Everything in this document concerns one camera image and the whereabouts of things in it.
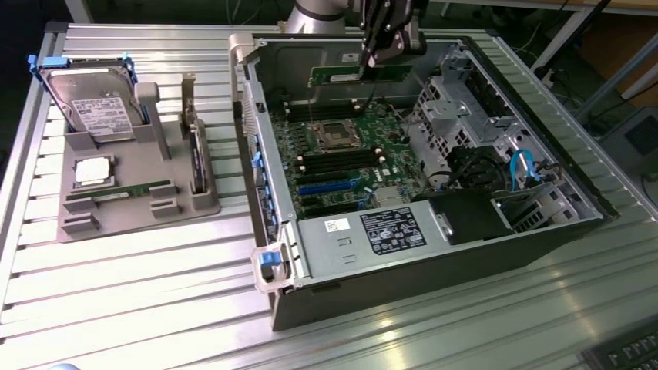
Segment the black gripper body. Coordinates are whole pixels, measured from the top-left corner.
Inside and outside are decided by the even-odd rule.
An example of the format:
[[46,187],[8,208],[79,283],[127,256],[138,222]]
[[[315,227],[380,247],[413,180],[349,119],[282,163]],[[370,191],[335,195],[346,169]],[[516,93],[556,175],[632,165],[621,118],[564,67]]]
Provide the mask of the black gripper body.
[[428,41],[420,28],[428,0],[362,1],[361,30],[364,38],[382,36],[378,65],[398,62],[428,51]]

